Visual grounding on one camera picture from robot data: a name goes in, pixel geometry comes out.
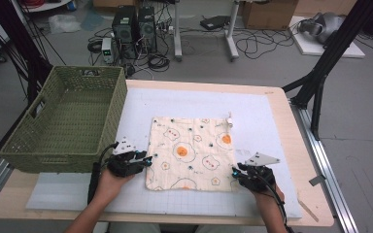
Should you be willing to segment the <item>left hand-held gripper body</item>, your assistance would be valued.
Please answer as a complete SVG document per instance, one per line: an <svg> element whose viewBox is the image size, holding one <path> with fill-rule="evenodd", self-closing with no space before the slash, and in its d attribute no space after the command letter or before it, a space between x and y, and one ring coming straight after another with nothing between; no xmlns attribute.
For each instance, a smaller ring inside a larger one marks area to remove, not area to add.
<svg viewBox="0 0 373 233"><path fill-rule="evenodd" d="M136 147L126 138L118 140L111 156L106 160L107 168L117 177L129 177L141 173L144 170L142 160L135 159Z"/></svg>

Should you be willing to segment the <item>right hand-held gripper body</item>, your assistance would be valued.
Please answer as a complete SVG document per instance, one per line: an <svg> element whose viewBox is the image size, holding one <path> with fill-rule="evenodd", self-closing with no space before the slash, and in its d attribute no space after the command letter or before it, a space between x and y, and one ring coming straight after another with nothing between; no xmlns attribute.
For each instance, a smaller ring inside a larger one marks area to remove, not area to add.
<svg viewBox="0 0 373 233"><path fill-rule="evenodd" d="M238 168L243 174L243 177L238 179L239 184L250 191L266 191L268 187L276 183L274 173L269 165L279 162L279 158L256 152L243 163L249 165L247 171Z"/></svg>

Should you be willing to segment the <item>cream fried egg print cloth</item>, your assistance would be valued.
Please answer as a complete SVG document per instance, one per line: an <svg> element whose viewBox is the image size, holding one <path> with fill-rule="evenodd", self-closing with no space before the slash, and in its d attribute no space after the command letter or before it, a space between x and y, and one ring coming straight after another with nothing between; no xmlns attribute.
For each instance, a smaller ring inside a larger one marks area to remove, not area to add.
<svg viewBox="0 0 373 233"><path fill-rule="evenodd" d="M146 188L231 192L236 165L231 118L153 118Z"/></svg>

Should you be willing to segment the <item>green woven basket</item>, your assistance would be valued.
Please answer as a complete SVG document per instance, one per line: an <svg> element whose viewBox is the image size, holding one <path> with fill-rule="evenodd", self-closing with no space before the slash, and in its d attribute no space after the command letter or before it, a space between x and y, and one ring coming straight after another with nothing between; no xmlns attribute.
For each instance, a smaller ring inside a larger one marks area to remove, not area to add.
<svg viewBox="0 0 373 233"><path fill-rule="evenodd" d="M53 67L0 157L26 173L89 172L116 141L126 93L120 67Z"/></svg>

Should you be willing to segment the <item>person's right hand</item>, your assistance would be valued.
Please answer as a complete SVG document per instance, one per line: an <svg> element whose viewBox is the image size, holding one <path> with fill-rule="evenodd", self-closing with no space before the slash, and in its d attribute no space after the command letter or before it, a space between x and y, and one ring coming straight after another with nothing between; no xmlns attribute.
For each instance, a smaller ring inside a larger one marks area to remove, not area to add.
<svg viewBox="0 0 373 233"><path fill-rule="evenodd" d="M285 202L285 194L276 184L273 185L273 190L276 191L280 200ZM272 191L267 190L264 192L253 192L253 196L255 198L256 205L261 212L272 213L273 211L280 211L275 199L275 195Z"/></svg>

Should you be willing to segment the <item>person's left hand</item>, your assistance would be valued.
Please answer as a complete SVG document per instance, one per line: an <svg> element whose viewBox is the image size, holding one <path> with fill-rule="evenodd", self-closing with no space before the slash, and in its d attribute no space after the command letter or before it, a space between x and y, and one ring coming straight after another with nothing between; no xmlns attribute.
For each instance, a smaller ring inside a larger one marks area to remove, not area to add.
<svg viewBox="0 0 373 233"><path fill-rule="evenodd" d="M109 204L119 195L122 187L133 178L134 175L125 178L117 177L108 169L104 170L100 176L92 202L103 205Z"/></svg>

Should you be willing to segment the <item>small grey power supply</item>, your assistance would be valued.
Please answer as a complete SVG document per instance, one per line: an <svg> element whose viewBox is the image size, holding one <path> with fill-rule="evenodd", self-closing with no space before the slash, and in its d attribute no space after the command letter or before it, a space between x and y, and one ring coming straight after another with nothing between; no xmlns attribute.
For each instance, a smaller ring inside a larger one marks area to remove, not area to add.
<svg viewBox="0 0 373 233"><path fill-rule="evenodd" d="M112 64L114 62L114 50L111 38L104 38L102 40L101 52L107 64Z"/></svg>

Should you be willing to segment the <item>black computer tower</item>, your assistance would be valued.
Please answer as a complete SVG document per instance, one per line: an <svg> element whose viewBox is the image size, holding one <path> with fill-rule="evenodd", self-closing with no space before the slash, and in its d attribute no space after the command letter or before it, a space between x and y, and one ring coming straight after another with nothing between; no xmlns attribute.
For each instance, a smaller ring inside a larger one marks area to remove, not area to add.
<svg viewBox="0 0 373 233"><path fill-rule="evenodd" d="M140 8L138 12L138 23L143 50L149 53L155 53L157 51L157 45L154 7L145 6Z"/></svg>
<svg viewBox="0 0 373 233"><path fill-rule="evenodd" d="M119 55L122 58L134 59L136 56L134 43L138 40L136 28L136 8L131 5L119 5L112 23Z"/></svg>

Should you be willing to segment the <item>white stand leg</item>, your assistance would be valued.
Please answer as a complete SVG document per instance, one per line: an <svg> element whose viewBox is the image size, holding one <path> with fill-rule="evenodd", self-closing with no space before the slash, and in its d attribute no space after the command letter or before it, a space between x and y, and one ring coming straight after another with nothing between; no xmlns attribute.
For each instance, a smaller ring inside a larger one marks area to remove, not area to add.
<svg viewBox="0 0 373 233"><path fill-rule="evenodd" d="M236 18L238 15L239 5L240 5L239 0L233 0L231 14L230 14L229 28L225 31L225 40L229 47L231 60L235 60L239 57L239 53L238 53L238 50L236 48L236 45L233 39L233 32L234 32Z"/></svg>
<svg viewBox="0 0 373 233"><path fill-rule="evenodd" d="M177 61L183 59L180 35L179 3L180 0L174 0L174 54Z"/></svg>

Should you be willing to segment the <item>flat black device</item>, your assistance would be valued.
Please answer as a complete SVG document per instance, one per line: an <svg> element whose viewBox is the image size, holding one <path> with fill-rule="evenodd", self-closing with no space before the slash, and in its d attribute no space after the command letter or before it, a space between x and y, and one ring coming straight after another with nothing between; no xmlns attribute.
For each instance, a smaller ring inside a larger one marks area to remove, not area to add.
<svg viewBox="0 0 373 233"><path fill-rule="evenodd" d="M223 28L230 22L230 17L227 16L216 16L204 18L200 21L200 25L207 30L215 30L218 28Z"/></svg>

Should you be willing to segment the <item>clear plastic bag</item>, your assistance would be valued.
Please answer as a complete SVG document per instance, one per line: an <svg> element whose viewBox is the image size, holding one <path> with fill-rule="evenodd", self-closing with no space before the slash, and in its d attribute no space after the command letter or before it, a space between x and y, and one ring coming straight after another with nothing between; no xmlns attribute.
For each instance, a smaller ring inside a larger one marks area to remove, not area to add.
<svg viewBox="0 0 373 233"><path fill-rule="evenodd" d="M52 34L72 33L81 30L81 24L74 16L55 15L49 17L49 25Z"/></svg>

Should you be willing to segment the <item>large cardboard box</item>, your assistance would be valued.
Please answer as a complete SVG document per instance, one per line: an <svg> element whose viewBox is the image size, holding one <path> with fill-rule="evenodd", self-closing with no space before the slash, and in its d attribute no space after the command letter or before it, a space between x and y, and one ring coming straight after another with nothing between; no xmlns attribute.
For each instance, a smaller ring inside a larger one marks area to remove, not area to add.
<svg viewBox="0 0 373 233"><path fill-rule="evenodd" d="M243 22L247 29L286 30L299 0L267 0L266 3L246 2Z"/></svg>

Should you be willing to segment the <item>grey headset device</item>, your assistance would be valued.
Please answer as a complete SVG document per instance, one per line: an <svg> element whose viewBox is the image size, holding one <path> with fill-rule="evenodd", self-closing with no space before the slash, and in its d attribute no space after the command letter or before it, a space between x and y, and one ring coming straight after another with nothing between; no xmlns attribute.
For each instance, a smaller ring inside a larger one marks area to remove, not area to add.
<svg viewBox="0 0 373 233"><path fill-rule="evenodd" d="M307 32L319 43L325 44L338 31L344 19L332 12L317 13L315 16L303 19L298 27L302 33Z"/></svg>

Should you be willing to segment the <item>small grey metal bracket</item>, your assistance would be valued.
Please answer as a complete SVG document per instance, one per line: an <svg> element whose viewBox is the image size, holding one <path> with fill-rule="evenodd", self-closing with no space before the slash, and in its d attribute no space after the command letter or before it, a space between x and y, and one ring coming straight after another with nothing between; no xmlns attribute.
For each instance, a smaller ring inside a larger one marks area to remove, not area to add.
<svg viewBox="0 0 373 233"><path fill-rule="evenodd" d="M311 186L315 186L319 183L323 183L325 180L326 180L326 177L324 175L318 175L318 176L312 178L311 180L309 180L309 184Z"/></svg>

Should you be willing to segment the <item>black metal frame strut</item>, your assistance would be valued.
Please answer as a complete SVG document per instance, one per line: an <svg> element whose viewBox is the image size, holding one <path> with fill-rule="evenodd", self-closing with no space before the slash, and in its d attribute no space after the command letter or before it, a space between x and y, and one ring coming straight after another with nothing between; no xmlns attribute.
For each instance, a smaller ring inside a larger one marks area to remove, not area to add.
<svg viewBox="0 0 373 233"><path fill-rule="evenodd" d="M41 91L52 65L39 52L11 0L0 0L0 25L17 51L1 35L0 46L14 64L18 77L27 82L25 96L28 105L31 105Z"/></svg>
<svg viewBox="0 0 373 233"><path fill-rule="evenodd" d="M299 87L297 94L290 99L298 109L306 110L310 100L314 99L310 130L317 141L321 139L319 127L326 78L372 15L373 0L356 0L314 68L306 76L283 87L284 92Z"/></svg>

